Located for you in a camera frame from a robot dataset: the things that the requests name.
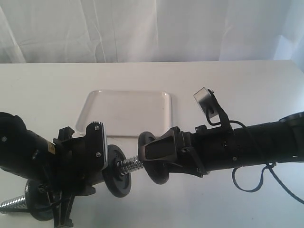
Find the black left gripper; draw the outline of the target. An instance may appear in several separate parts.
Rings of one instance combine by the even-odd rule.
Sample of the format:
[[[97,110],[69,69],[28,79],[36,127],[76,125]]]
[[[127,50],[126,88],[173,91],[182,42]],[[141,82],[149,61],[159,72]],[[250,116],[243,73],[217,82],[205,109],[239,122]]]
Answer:
[[[89,168],[85,138],[72,138],[71,127],[59,130],[50,142],[38,137],[33,142],[33,180],[45,191],[60,191],[54,195],[53,221],[55,228],[73,228],[70,218],[75,195],[91,195],[94,186],[104,182],[101,171]]]

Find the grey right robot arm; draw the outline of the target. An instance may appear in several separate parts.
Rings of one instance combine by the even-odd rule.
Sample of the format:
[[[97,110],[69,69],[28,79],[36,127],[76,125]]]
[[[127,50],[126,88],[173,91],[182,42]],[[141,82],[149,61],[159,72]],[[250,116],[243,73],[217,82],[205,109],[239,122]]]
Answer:
[[[302,162],[304,118],[294,114],[239,128],[201,125],[193,133],[173,127],[160,137],[143,132],[138,138],[138,158],[155,179],[169,173],[202,177],[243,166]]]

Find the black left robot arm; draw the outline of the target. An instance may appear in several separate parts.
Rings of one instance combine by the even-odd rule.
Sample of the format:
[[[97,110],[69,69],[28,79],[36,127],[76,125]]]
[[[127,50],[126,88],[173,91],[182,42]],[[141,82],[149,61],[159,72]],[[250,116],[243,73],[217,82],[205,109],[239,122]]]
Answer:
[[[65,127],[48,141],[17,115],[0,114],[0,167],[27,180],[24,195],[3,202],[1,212],[24,212],[56,228],[71,228],[76,196],[95,193],[94,178],[107,167],[105,128],[90,123],[83,137]]]

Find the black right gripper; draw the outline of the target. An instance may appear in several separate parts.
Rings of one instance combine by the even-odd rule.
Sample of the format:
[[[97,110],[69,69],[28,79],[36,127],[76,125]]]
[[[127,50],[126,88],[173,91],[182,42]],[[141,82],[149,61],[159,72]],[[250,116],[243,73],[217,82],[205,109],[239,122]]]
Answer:
[[[141,162],[163,162],[164,176],[184,173],[197,177],[211,171],[240,166],[240,147],[235,131],[221,127],[197,127],[184,132],[172,127],[160,137],[143,132],[138,137],[138,159]]]

